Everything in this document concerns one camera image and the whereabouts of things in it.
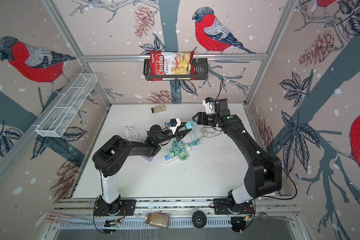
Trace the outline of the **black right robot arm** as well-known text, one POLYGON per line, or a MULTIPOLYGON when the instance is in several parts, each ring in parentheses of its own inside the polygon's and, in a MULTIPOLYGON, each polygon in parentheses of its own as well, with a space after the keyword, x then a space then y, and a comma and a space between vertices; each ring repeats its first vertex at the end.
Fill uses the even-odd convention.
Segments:
POLYGON ((203 100, 206 111, 197 113, 193 119, 198 125, 220 128, 228 135, 247 161, 248 169, 244 183, 239 188, 230 190, 226 207, 232 214, 240 214, 252 200, 272 194, 282 189, 281 160, 271 157, 252 138, 242 120, 232 115, 227 99, 203 100))

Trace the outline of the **teal charger dark band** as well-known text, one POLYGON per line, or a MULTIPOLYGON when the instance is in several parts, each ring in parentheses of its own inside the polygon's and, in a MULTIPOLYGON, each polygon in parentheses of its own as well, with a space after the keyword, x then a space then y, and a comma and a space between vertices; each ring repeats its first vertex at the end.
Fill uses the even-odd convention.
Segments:
POLYGON ((191 142, 188 143, 189 147, 194 147, 200 144, 200 138, 196 133, 196 122, 194 120, 189 121, 185 125, 187 130, 191 130, 191 142))

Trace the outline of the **white blue small device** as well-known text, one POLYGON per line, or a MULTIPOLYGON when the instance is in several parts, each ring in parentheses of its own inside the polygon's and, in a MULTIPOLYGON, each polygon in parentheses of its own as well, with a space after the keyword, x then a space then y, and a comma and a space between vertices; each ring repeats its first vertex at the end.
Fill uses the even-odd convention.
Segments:
POLYGON ((165 155, 162 156, 162 163, 168 164, 176 160, 185 161, 188 159, 191 150, 192 149, 188 145, 185 145, 185 148, 180 147, 177 151, 169 150, 165 155))

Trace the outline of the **purple power strip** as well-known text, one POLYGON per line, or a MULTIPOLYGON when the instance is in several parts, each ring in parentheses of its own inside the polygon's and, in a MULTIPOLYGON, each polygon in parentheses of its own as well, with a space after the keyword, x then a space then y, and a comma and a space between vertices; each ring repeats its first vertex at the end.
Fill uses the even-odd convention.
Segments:
POLYGON ((148 162, 151 162, 154 157, 146 157, 146 156, 142 156, 143 159, 147 160, 148 162))

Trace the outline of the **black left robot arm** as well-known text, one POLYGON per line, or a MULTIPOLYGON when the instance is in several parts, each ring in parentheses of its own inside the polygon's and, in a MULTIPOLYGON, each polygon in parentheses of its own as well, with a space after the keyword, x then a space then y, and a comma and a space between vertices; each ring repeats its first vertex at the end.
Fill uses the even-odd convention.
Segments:
POLYGON ((131 141, 119 135, 111 137, 99 150, 92 160, 101 177, 102 193, 94 206, 95 217, 132 216, 136 201, 122 201, 118 188, 118 172, 128 157, 154 157, 165 143, 170 140, 182 140, 194 127, 193 122, 181 122, 171 119, 167 126, 151 126, 147 131, 147 138, 143 142, 131 141))

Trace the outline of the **teal charger with cable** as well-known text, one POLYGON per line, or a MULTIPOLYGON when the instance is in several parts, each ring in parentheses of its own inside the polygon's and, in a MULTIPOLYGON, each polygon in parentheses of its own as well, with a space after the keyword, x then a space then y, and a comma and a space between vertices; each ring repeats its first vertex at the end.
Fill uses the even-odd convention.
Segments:
POLYGON ((172 149, 169 150, 171 158, 178 157, 181 161, 185 161, 188 158, 187 145, 182 141, 173 140, 172 149))

